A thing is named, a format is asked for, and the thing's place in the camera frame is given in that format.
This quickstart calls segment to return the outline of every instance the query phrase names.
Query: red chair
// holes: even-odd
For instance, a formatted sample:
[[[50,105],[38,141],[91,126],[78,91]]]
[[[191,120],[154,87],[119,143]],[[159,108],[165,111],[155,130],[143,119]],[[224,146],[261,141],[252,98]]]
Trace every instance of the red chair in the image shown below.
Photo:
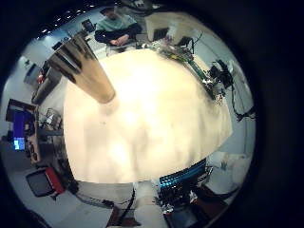
[[[35,197],[50,196],[53,200],[56,200],[58,195],[65,192],[65,188],[62,185],[55,169],[51,166],[36,166],[39,169],[34,173],[26,176],[29,188],[35,195]]]

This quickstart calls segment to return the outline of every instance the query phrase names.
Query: man sitting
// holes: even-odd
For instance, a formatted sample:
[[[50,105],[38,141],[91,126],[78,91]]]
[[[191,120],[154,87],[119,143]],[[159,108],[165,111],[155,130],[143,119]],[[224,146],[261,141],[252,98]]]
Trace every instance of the man sitting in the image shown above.
[[[96,25],[95,40],[106,43],[111,47],[121,47],[132,43],[135,35],[142,31],[142,27],[129,15],[115,13],[114,7],[101,10],[105,19]]]

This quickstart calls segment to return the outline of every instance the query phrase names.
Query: table surface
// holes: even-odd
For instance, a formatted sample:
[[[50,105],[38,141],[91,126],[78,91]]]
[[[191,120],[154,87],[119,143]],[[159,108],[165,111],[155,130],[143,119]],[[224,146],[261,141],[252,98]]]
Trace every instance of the table surface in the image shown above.
[[[100,63],[116,90],[112,103],[99,104],[73,83],[66,86],[66,152],[76,180],[156,179],[201,161],[232,134],[225,99],[222,105],[210,100],[181,63],[149,49]]]

